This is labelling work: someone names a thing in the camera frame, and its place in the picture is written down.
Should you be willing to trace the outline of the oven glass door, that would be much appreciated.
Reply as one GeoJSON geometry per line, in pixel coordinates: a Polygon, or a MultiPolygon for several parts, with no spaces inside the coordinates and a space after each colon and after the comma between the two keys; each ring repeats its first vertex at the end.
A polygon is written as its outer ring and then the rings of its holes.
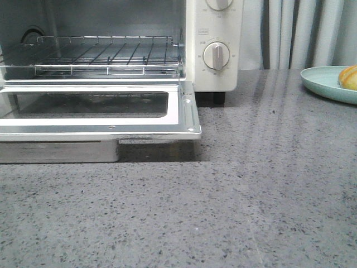
{"type": "Polygon", "coordinates": [[[119,145],[201,137],[193,86],[36,81],[1,86],[1,163],[115,162],[119,145]]]}

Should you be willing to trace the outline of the golden croissant bread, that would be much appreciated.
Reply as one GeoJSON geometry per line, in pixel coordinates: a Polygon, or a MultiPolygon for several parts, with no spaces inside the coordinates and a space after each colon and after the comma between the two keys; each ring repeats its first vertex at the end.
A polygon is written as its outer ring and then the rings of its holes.
{"type": "Polygon", "coordinates": [[[342,70],[338,76],[339,85],[342,88],[357,90],[357,66],[349,66],[342,70]]]}

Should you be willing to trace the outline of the black right oven foot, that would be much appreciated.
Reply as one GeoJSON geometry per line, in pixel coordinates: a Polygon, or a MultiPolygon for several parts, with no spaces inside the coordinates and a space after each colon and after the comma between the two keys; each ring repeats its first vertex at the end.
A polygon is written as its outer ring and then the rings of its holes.
{"type": "Polygon", "coordinates": [[[225,92],[214,92],[213,93],[213,102],[217,105],[223,105],[225,103],[225,92]]]}

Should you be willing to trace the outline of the white toaster oven body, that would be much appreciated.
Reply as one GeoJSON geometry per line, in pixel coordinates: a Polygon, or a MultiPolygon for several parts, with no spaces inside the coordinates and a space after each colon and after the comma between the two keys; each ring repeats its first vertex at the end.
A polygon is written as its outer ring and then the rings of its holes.
{"type": "Polygon", "coordinates": [[[223,11],[206,1],[2,1],[1,52],[38,36],[171,36],[184,47],[181,78],[17,79],[9,82],[188,82],[197,92],[227,92],[236,87],[243,1],[223,11]],[[203,60],[213,42],[226,44],[230,58],[222,70],[203,60]]]}

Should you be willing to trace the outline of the lower timer knob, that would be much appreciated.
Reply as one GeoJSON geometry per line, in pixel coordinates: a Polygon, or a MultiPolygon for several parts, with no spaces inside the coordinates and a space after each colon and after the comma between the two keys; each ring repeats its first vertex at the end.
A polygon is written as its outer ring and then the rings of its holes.
{"type": "Polygon", "coordinates": [[[230,51],[222,42],[210,43],[203,52],[206,66],[213,70],[222,70],[229,61],[230,51]]]}

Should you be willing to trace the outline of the upper temperature knob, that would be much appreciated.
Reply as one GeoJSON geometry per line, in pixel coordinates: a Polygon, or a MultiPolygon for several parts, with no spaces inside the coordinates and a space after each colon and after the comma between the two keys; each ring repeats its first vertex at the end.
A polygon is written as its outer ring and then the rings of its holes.
{"type": "Polygon", "coordinates": [[[206,0],[206,3],[215,11],[223,11],[230,7],[232,0],[206,0]]]}

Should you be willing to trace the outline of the grey curtain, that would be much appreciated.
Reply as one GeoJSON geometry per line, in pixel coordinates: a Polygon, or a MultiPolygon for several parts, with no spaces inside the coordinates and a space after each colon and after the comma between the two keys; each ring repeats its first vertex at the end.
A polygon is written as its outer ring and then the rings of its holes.
{"type": "Polygon", "coordinates": [[[245,1],[239,68],[356,64],[356,1],[245,1]]]}

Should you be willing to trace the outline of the teal round plate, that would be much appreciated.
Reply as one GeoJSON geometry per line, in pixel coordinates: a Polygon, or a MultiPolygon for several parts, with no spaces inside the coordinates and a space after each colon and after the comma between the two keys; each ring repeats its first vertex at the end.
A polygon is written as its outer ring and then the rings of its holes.
{"type": "Polygon", "coordinates": [[[311,92],[342,103],[356,105],[356,91],[342,88],[339,74],[346,66],[319,66],[301,71],[303,85],[311,92]]]}

